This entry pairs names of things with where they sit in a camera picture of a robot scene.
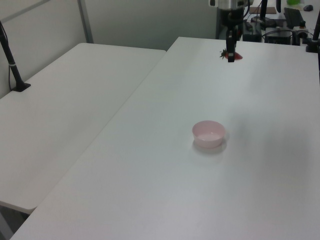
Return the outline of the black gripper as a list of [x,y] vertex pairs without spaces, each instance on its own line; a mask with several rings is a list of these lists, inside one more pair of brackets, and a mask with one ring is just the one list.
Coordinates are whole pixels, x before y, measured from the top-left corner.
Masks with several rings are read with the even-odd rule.
[[233,63],[235,61],[235,52],[238,41],[238,28],[235,26],[243,22],[244,9],[220,9],[219,11],[220,23],[228,29],[226,32],[226,51],[228,53],[228,62]]

